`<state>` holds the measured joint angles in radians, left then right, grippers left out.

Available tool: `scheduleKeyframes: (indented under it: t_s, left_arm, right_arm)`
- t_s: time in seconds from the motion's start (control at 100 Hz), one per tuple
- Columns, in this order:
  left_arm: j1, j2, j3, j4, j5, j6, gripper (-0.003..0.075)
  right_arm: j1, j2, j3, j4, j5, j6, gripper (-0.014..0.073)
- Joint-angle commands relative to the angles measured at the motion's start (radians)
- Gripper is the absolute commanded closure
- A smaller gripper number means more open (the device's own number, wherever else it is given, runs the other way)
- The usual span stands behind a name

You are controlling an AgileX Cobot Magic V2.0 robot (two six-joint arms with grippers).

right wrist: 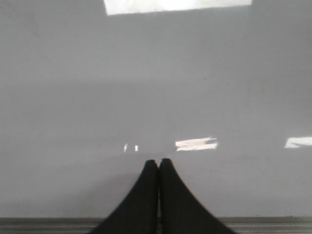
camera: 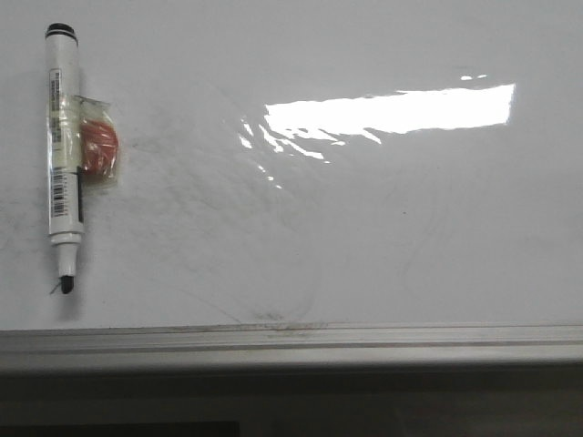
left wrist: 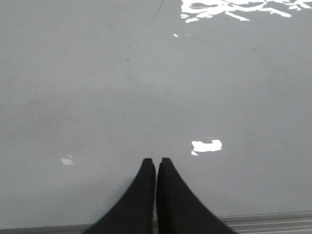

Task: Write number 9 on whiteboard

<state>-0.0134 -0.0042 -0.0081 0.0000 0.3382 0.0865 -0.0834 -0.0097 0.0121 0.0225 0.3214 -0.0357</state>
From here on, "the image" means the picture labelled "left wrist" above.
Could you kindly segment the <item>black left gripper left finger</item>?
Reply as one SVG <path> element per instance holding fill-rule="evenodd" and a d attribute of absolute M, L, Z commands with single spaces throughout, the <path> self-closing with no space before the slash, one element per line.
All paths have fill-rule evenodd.
<path fill-rule="evenodd" d="M 117 203 L 85 234 L 151 234 L 156 169 L 151 158 L 142 161 L 131 185 Z"/>

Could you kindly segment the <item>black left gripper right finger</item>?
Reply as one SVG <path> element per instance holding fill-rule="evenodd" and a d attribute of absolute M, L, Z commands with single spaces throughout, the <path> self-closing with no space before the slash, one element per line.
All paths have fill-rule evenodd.
<path fill-rule="evenodd" d="M 234 234 L 184 182 L 170 158 L 158 170 L 156 213 L 160 234 Z"/>

